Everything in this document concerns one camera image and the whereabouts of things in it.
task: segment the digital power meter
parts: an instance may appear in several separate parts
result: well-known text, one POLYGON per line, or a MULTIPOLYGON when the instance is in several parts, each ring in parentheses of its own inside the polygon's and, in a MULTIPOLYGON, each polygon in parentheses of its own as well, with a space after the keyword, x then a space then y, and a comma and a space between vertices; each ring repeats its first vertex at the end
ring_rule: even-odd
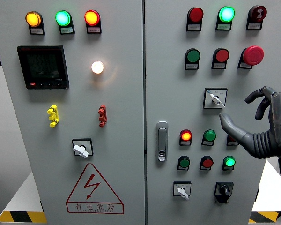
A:
POLYGON ((69 80, 62 45, 17 47, 27 89, 67 89, 69 80))

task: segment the gray metal panel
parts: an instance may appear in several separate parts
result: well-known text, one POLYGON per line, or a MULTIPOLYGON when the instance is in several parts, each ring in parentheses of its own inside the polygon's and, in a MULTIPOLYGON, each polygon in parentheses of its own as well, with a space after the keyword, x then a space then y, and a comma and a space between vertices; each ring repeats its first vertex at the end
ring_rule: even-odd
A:
POLYGON ((265 161, 251 157, 241 146, 227 147, 218 114, 230 114, 236 124, 252 132, 269 129, 267 116, 262 121, 254 119, 261 99, 250 105, 244 99, 264 85, 281 91, 281 0, 147 0, 145 12, 148 224, 247 224, 265 161), (267 8, 262 30, 246 31, 248 12, 258 4, 267 8), (236 11, 232 30, 215 31, 218 11, 227 5, 236 11), (204 11, 201 32, 185 30, 192 7, 204 11), (264 49, 263 61, 252 70, 237 69, 241 52, 251 45, 264 49), (220 47, 229 50, 227 68, 212 70, 213 53, 220 47), (201 53, 197 71, 184 70, 185 52, 190 48, 201 53), (228 88, 226 109, 203 109, 205 88, 228 88), (155 157, 155 126, 159 121, 169 124, 168 160, 164 163, 157 163, 155 157), (179 146, 183 129, 192 132, 189 147, 179 146), (201 146, 207 129, 217 135, 212 147, 201 146), (182 155, 190 158, 189 171, 177 170, 182 155), (199 170, 205 155, 213 158, 211 171, 199 170), (235 169, 222 171, 228 155, 235 157, 235 169), (189 201, 173 196, 174 181, 192 182, 189 201), (214 203, 218 181, 234 183, 228 204, 214 203))
MULTIPOLYGON (((0 58, 49 224, 144 224, 142 1, 0 0, 0 58), (102 34, 87 35, 84 14, 97 10, 102 34), (60 35, 59 10, 70 12, 74 35, 60 35), (25 15, 39 12, 45 36, 29 34, 25 15), (70 88, 27 90, 16 47, 63 45, 70 88), (91 63, 104 64, 101 75, 91 63), (49 127, 56 104, 60 122, 49 127), (108 121, 99 127, 98 110, 108 121), (75 157, 73 138, 92 138, 94 155, 75 157), (66 200, 87 163, 104 176, 124 204, 123 215, 68 213, 66 200)), ((105 198, 100 186, 96 198, 105 198)))

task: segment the warning sign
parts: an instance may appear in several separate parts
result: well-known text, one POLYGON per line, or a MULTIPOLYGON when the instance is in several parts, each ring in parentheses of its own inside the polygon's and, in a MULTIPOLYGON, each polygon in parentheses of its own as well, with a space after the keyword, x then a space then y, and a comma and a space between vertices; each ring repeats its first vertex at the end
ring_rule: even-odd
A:
POLYGON ((124 204, 92 163, 88 163, 67 199, 69 213, 123 214, 124 204))

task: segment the black and yellow hazard stripe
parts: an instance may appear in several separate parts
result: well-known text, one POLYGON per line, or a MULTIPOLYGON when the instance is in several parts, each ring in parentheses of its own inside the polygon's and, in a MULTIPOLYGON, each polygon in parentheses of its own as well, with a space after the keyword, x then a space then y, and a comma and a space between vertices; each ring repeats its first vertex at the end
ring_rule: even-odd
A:
POLYGON ((47 220, 43 212, 4 211, 0 215, 0 222, 46 224, 47 220))
POLYGON ((278 212, 252 212, 249 223, 275 223, 278 212))

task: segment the green indicator light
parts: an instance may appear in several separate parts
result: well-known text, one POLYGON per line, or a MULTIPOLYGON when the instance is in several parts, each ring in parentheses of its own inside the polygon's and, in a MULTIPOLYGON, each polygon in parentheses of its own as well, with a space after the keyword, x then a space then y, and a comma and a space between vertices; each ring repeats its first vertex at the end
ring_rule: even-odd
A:
POLYGON ((190 165, 190 162, 187 160, 187 159, 183 159, 181 160, 180 162, 180 166, 183 167, 183 168, 186 168, 190 165))
POLYGON ((197 50, 191 50, 187 54, 187 60, 189 60, 190 62, 196 62, 199 60, 199 58, 200 58, 200 53, 197 50))
POLYGON ((67 26, 71 22, 70 14, 67 11, 59 11, 55 15, 56 22, 60 26, 67 26))
POLYGON ((233 156, 227 156, 225 159, 224 159, 224 164, 226 166, 234 166, 235 164, 235 159, 233 156))
POLYGON ((207 130, 207 131, 205 131, 205 133, 204 133, 203 136, 204 136, 204 138, 205 138, 207 141, 209 141, 209 142, 214 141, 215 138, 216 138, 216 135, 215 135, 215 131, 214 131, 214 130, 207 130))
POLYGON ((235 11, 234 8, 232 8, 231 6, 225 6, 221 8, 219 12, 220 20, 226 23, 232 21, 234 16, 235 16, 235 11))

